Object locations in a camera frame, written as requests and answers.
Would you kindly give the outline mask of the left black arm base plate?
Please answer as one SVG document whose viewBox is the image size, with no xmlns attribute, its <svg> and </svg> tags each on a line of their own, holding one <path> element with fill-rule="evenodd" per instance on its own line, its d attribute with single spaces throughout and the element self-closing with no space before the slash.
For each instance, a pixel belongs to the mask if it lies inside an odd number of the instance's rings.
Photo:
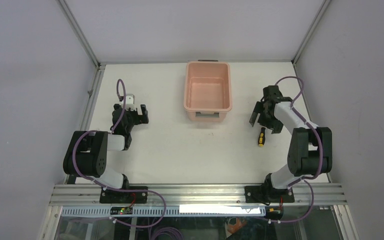
<svg viewBox="0 0 384 240">
<path fill-rule="evenodd" d="M 130 186 L 130 190 L 133 192 L 120 192 L 115 190 L 104 190 L 101 189 L 101 194 L 99 202 L 101 204 L 146 204 L 148 200 L 148 187 L 139 185 L 139 186 Z"/>
</svg>

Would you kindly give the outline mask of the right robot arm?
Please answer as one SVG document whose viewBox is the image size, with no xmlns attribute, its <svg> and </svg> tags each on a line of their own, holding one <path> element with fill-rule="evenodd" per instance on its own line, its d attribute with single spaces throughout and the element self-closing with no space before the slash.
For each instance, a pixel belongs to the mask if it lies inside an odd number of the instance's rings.
<svg viewBox="0 0 384 240">
<path fill-rule="evenodd" d="M 294 99 L 283 96 L 277 85 L 264 87 L 262 92 L 263 97 L 256 102 L 249 119 L 251 126 L 261 126 L 258 146 L 264 146 L 267 130 L 279 134 L 286 129 L 291 135 L 286 164 L 269 173 L 257 191 L 267 202 L 274 203 L 282 195 L 290 194 L 294 184 L 332 170 L 332 131 L 307 120 L 295 108 Z"/>
</svg>

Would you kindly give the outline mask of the yellow black screwdriver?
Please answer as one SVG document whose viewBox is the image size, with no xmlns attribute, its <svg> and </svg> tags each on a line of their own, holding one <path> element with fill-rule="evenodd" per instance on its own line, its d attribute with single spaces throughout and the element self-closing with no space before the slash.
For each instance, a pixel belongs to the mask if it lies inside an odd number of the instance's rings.
<svg viewBox="0 0 384 240">
<path fill-rule="evenodd" d="M 263 147 L 265 145 L 265 142 L 266 142 L 266 128 L 261 127 L 260 134 L 258 137 L 258 146 Z"/>
</svg>

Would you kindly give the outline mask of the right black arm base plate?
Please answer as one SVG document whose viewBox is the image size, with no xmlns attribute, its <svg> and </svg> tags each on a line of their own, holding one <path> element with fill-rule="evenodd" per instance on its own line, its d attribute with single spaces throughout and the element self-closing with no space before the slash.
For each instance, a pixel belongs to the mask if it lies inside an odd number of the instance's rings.
<svg viewBox="0 0 384 240">
<path fill-rule="evenodd" d="M 275 189 L 263 185 L 247 185 L 244 187 L 246 203 L 294 203 L 295 197 L 288 189 Z"/>
</svg>

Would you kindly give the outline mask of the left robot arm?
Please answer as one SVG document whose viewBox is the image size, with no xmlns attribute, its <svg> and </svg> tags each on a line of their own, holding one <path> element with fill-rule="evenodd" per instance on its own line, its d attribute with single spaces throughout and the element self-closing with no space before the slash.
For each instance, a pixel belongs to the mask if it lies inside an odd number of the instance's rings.
<svg viewBox="0 0 384 240">
<path fill-rule="evenodd" d="M 113 106 L 110 131 L 74 131 L 63 159 L 63 171 L 67 175 L 90 180 L 105 190 L 111 189 L 111 197 L 125 203 L 131 196 L 127 176 L 107 165 L 107 153 L 127 151 L 132 143 L 134 126 L 149 123 L 146 105 L 140 109 L 134 105 L 123 108 Z"/>
</svg>

